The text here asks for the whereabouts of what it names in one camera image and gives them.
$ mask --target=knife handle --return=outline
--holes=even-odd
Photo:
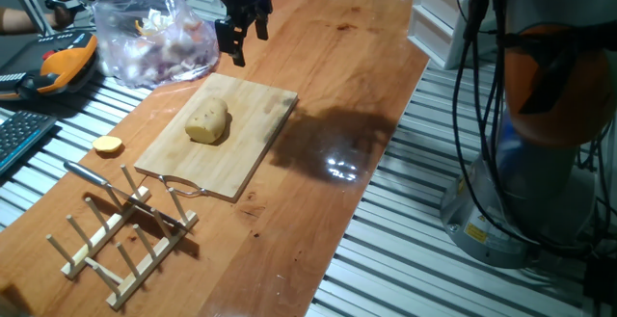
[[[109,184],[105,177],[91,171],[90,169],[82,166],[81,164],[65,161],[65,169],[85,179],[86,181],[92,183],[95,186],[102,187],[103,185]]]

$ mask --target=yellow warning label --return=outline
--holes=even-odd
[[[482,229],[473,225],[472,223],[467,224],[467,227],[465,228],[465,232],[467,233],[467,235],[481,242],[482,244],[486,242],[486,231],[483,231]]]

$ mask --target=knife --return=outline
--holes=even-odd
[[[65,169],[67,169],[69,172],[72,172],[74,174],[76,174],[77,176],[85,179],[86,181],[92,183],[94,186],[100,187],[100,188],[111,188],[112,190],[114,190],[114,192],[118,193],[121,197],[125,198],[126,201],[130,202],[131,204],[135,205],[136,207],[139,207],[140,209],[142,209],[143,211],[149,213],[150,215],[152,215],[152,213],[150,212],[151,206],[148,206],[147,204],[145,204],[144,202],[138,200],[137,198],[134,198],[132,196],[130,196],[129,194],[123,192],[122,190],[112,186],[111,183],[109,183],[105,177],[99,175],[96,172],[91,171],[90,169],[82,166],[81,164],[78,163],[74,163],[74,162],[70,162],[70,161],[65,161]],[[182,223],[180,223],[179,221],[175,220],[173,217],[168,216],[167,214],[164,214],[162,212],[159,212],[159,214],[161,215],[161,219],[163,219],[163,221],[178,227],[186,232],[189,232],[189,229],[184,226]]]

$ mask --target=black cable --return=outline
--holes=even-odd
[[[598,171],[600,172],[600,186],[602,187],[602,192],[604,194],[604,200],[608,205],[610,205],[610,198],[608,197],[608,188],[606,187],[606,179],[604,176],[604,159],[602,155],[602,142],[598,142]],[[608,232],[608,228],[610,227],[610,211],[606,209],[604,215],[604,222],[606,223],[606,232]]]
[[[459,71],[456,75],[456,81],[454,83],[454,94],[452,96],[452,129],[454,131],[454,145],[456,147],[456,154],[458,155],[458,161],[459,161],[459,165],[461,167],[461,171],[463,173],[463,178],[465,179],[465,184],[467,185],[468,189],[469,189],[469,195],[471,196],[471,200],[473,200],[473,203],[475,204],[475,207],[478,209],[478,211],[480,211],[480,213],[482,214],[482,216],[484,216],[487,221],[489,221],[489,223],[491,223],[491,225],[493,225],[494,227],[496,227],[497,229],[501,230],[503,233],[507,234],[510,237],[513,237],[519,241],[525,242],[525,243],[529,243],[526,239],[524,239],[523,237],[511,232],[508,229],[505,229],[503,226],[498,225],[497,222],[495,222],[495,220],[493,220],[493,217],[491,217],[491,215],[489,215],[486,210],[484,210],[484,208],[482,207],[482,205],[480,204],[480,202],[478,201],[477,196],[475,195],[475,192],[473,191],[473,187],[471,186],[471,181],[469,180],[469,174],[467,173],[467,169],[465,168],[465,160],[463,159],[463,150],[461,149],[461,138],[459,136],[459,121],[458,121],[458,101],[459,101],[459,92],[461,89],[461,80],[463,79],[463,70],[465,69],[465,59],[467,58],[467,54],[469,52],[469,47],[471,46],[471,42],[470,41],[465,41],[465,44],[463,45],[463,54],[461,57],[461,63],[459,65]]]
[[[608,202],[596,197],[596,201],[599,202],[600,204],[604,205],[604,207],[610,208],[610,212],[612,212],[615,216],[617,216],[617,210],[615,210],[614,207],[610,206],[608,204]]]
[[[602,142],[602,140],[604,139],[604,137],[606,136],[606,134],[608,134],[608,131],[610,130],[611,126],[613,124],[613,121],[611,121],[602,131],[602,133],[600,134],[600,137],[597,140],[592,140],[591,141],[591,145],[589,146],[589,154],[587,155],[587,158],[585,158],[584,161],[582,161],[581,157],[580,157],[580,148],[577,151],[577,166],[580,169],[587,169],[590,172],[595,172],[595,168],[594,168],[594,157],[596,155],[596,149],[597,146]]]
[[[486,101],[486,108],[484,109],[484,117],[482,120],[484,121],[484,126],[486,128],[486,123],[489,122],[489,114],[491,113],[491,106],[493,104],[493,97],[495,96],[497,79],[493,77],[493,84],[491,85],[491,91],[489,92],[489,98]]]
[[[496,18],[497,18],[497,29],[498,31],[501,32],[501,36],[503,36],[503,34],[505,33],[505,10],[503,8],[503,2],[502,0],[494,0],[494,5],[496,7]],[[475,37],[477,37],[477,31],[473,32],[473,35]],[[475,102],[476,102],[476,116],[478,119],[478,126],[480,128],[480,136],[483,137],[483,149],[482,149],[482,153],[483,153],[483,157],[487,157],[488,158],[488,165],[489,165],[489,171],[491,172],[491,176],[493,178],[493,182],[496,185],[496,191],[497,194],[499,195],[500,199],[502,200],[502,206],[504,206],[503,201],[506,198],[505,192],[503,191],[503,189],[501,188],[500,185],[500,181],[498,178],[498,171],[496,169],[496,159],[495,157],[490,157],[489,154],[487,154],[487,148],[486,148],[486,137],[485,137],[485,129],[486,129],[486,121],[482,118],[481,116],[481,110],[479,109],[480,107],[480,103],[479,103],[479,77],[478,77],[478,58],[477,58],[477,44],[474,44],[475,40],[466,40],[464,47],[463,47],[463,53],[461,56],[461,63],[459,65],[459,70],[457,73],[457,77],[456,77],[456,82],[454,85],[454,94],[453,94],[453,99],[452,99],[452,126],[453,126],[453,131],[454,131],[454,142],[455,142],[455,147],[456,147],[456,152],[457,152],[457,156],[458,156],[458,160],[459,160],[459,165],[461,167],[461,171],[463,173],[463,178],[465,179],[466,185],[468,186],[469,189],[469,195],[471,196],[471,199],[473,201],[473,203],[475,204],[476,208],[478,209],[478,211],[482,214],[482,216],[484,216],[487,221],[489,221],[489,223],[494,226],[495,228],[497,228],[498,230],[502,231],[503,233],[507,234],[508,236],[517,239],[521,242],[536,246],[538,244],[529,241],[525,238],[523,238],[522,236],[504,228],[502,225],[498,224],[495,222],[495,220],[493,220],[493,218],[491,217],[491,215],[489,215],[484,208],[482,207],[482,205],[479,203],[477,196],[475,195],[475,192],[473,191],[473,187],[471,185],[471,181],[469,180],[469,174],[467,172],[467,169],[465,167],[465,161],[463,159],[463,152],[461,149],[461,143],[460,143],[460,135],[459,135],[459,128],[458,128],[458,115],[457,115],[457,110],[458,110],[458,97],[459,97],[459,92],[460,92],[460,87],[461,87],[461,81],[462,81],[462,77],[463,77],[463,70],[465,68],[465,60],[467,59],[467,55],[469,53],[469,48],[472,47],[475,51],[473,53],[473,65],[474,65],[474,70],[473,70],[473,74],[474,74],[474,95],[475,95]],[[494,118],[493,118],[493,128],[492,128],[492,138],[491,138],[491,147],[492,147],[492,151],[491,153],[493,153],[494,155],[496,155],[496,133],[497,133],[497,128],[499,125],[499,111],[500,111],[500,105],[501,105],[501,101],[502,101],[502,97],[503,97],[503,63],[504,63],[504,49],[502,46],[499,47],[498,49],[498,54],[497,54],[497,58],[498,58],[498,63],[497,66],[498,68],[496,68],[496,82],[494,80],[494,88],[492,89],[492,92],[495,91],[496,92],[496,105],[495,105],[495,114],[494,114]],[[489,102],[487,104],[487,111],[490,111],[490,106],[491,103]],[[559,255],[559,256],[564,256],[564,257],[575,257],[575,258],[581,258],[583,256],[586,256],[588,254],[590,254],[593,249],[595,248],[594,244],[585,244],[585,246],[580,247],[580,248],[573,248],[573,247],[567,247],[567,246],[562,246],[560,244],[554,244],[552,242],[551,239],[545,239],[541,234],[539,234],[539,245],[541,246],[542,249],[544,249],[545,251],[549,251],[552,252],[553,254]]]
[[[463,18],[463,20],[465,21],[465,23],[467,23],[467,17],[465,16],[465,13],[463,12],[463,8],[461,7],[461,1],[460,0],[456,0],[456,5],[459,7],[459,12],[461,13],[461,17]],[[482,33],[482,34],[496,34],[497,30],[492,30],[492,31],[478,31],[478,33]]]

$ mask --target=metal slat floor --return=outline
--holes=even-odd
[[[223,17],[216,0],[187,0],[203,19]],[[485,88],[493,68],[481,72]],[[439,203],[459,173],[450,106],[455,74],[429,64],[366,188],[307,316],[592,316],[581,297],[582,268],[566,275],[502,270],[478,263],[452,244]],[[470,75],[463,85],[462,143],[470,162],[479,151]],[[60,179],[64,159],[81,159],[150,91],[97,77],[77,94],[50,104],[64,114],[59,130],[15,166],[0,187],[0,230]],[[0,109],[0,119],[12,111]],[[609,309],[602,309],[608,315]]]
[[[493,72],[483,67],[482,92]],[[593,304],[582,297],[582,265],[494,268],[444,232],[440,200],[460,173],[451,124],[455,76],[428,64],[307,316],[592,315]],[[479,154],[471,92],[466,73],[461,136],[468,162]]]

